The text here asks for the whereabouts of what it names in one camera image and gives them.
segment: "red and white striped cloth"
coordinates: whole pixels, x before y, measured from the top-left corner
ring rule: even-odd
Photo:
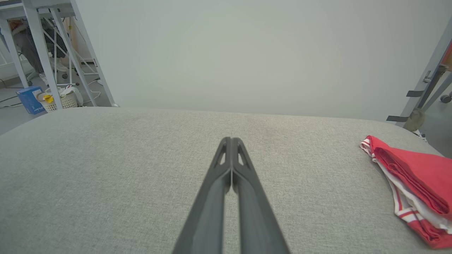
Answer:
[[[367,136],[360,147],[389,181],[395,214],[430,247],[452,247],[452,160],[405,151]]]

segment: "white basket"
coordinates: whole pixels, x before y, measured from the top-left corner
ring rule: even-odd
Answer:
[[[47,112],[55,111],[57,109],[57,105],[55,105],[55,101],[52,101],[51,103],[48,103],[44,100],[44,95],[46,93],[39,93],[36,95],[36,99],[38,102],[42,104],[44,109]],[[76,108],[77,107],[77,100],[75,99],[74,92],[70,92],[66,94],[65,97],[61,98],[61,104],[63,104],[63,108]]]

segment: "caster wheel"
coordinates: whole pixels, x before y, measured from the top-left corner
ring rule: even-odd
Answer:
[[[450,96],[450,95],[443,95],[443,96],[441,96],[440,100],[441,100],[442,103],[449,103],[452,100],[452,96]]]

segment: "blue cardboard box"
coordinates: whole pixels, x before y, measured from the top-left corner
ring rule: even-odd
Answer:
[[[36,95],[42,93],[42,89],[39,86],[32,85],[16,93],[28,113],[35,115],[45,110],[41,103],[36,100]]]

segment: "gray tabletop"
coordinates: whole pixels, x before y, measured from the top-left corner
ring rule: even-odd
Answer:
[[[49,113],[0,136],[0,250],[168,253],[220,140],[240,137],[294,253],[427,252],[394,215],[366,135],[438,154],[384,122],[128,108]],[[224,251],[239,252],[226,195]]]

